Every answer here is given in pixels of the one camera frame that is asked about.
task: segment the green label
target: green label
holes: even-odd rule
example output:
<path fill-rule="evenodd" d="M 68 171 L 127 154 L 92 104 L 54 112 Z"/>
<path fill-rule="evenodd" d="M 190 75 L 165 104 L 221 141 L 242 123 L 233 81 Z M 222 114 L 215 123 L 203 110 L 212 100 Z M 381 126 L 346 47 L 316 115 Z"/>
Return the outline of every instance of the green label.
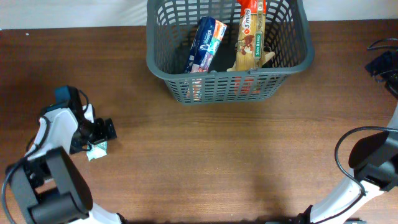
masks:
<path fill-rule="evenodd" d="M 254 48 L 254 59 L 261 58 L 261 54 L 262 54 L 261 42 L 262 42 L 262 32 L 256 32 L 255 41 L 254 41 L 254 43 L 256 43 L 256 46 Z"/>

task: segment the packaged food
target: packaged food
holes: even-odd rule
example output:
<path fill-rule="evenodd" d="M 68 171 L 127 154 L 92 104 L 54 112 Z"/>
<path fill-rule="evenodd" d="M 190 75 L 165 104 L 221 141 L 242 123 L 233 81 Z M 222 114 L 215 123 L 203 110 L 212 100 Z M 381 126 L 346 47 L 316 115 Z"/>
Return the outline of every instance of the packaged food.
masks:
<path fill-rule="evenodd" d="M 184 73 L 208 71 L 226 28 L 227 25 L 212 17 L 206 16 L 200 19 Z"/>
<path fill-rule="evenodd" d="M 237 0 L 242 5 L 239 37 L 234 67 L 231 71 L 261 68 L 274 55 L 264 51 L 266 0 Z"/>

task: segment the gray basket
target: gray basket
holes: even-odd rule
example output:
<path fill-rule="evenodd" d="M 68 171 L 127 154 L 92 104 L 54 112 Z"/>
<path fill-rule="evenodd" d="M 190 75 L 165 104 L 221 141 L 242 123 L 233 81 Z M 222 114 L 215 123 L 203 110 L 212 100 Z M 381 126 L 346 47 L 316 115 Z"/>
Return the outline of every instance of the gray basket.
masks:
<path fill-rule="evenodd" d="M 310 66 L 314 48 L 302 0 L 267 0 L 265 42 L 276 53 L 272 68 L 226 72 L 236 59 L 240 12 L 236 0 L 148 1 L 147 65 L 165 80 L 176 100 L 186 105 L 264 100 L 290 74 Z M 184 74 L 203 16 L 228 25 L 209 69 L 217 72 Z"/>

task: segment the white backdrop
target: white backdrop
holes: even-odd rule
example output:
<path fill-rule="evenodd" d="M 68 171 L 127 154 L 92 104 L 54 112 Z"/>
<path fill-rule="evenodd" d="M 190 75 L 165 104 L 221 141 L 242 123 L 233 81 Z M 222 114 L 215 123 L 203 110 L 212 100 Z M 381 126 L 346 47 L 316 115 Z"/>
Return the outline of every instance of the white backdrop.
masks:
<path fill-rule="evenodd" d="M 303 0 L 308 20 L 397 19 L 397 0 Z M 0 29 L 141 26 L 147 0 L 0 0 Z"/>

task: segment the brown wood surface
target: brown wood surface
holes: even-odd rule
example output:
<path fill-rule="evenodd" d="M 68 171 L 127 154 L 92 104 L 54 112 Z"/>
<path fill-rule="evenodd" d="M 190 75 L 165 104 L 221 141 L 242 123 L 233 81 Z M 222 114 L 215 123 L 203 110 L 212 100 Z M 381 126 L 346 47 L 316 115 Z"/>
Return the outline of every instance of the brown wood surface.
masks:
<path fill-rule="evenodd" d="M 398 21 L 311 22 L 315 61 L 260 103 L 182 106 L 146 67 L 145 27 L 3 30 L 0 37 L 0 178 L 37 132 L 54 88 L 86 92 L 112 118 L 109 155 L 72 156 L 96 203 L 129 220 L 231 221 L 295 216 L 343 178 L 333 150 L 349 129 L 387 125 L 397 100 L 364 71 L 398 36 Z M 347 164 L 359 133 L 341 147 Z M 10 190 L 9 208 L 22 217 Z M 354 217 L 396 223 L 398 191 Z M 3 211 L 0 222 L 5 223 Z"/>

